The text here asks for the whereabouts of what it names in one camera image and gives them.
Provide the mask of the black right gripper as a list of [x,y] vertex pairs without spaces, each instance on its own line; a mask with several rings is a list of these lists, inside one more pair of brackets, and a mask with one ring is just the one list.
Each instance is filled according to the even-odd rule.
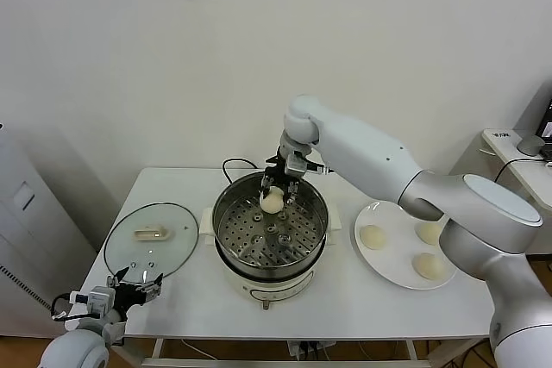
[[271,186],[286,187],[284,194],[284,203],[293,204],[298,196],[298,181],[302,175],[298,172],[286,170],[286,159],[279,154],[266,160],[267,166],[260,182],[260,194],[267,196],[270,193]]

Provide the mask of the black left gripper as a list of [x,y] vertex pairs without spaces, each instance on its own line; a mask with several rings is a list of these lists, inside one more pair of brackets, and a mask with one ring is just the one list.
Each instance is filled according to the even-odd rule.
[[115,289],[113,309],[119,314],[122,321],[128,319],[127,313],[135,305],[142,306],[145,299],[155,299],[161,293],[164,275],[161,273],[155,280],[146,282],[139,287],[124,282],[129,271],[128,267],[121,269],[114,275],[107,277],[107,286]]

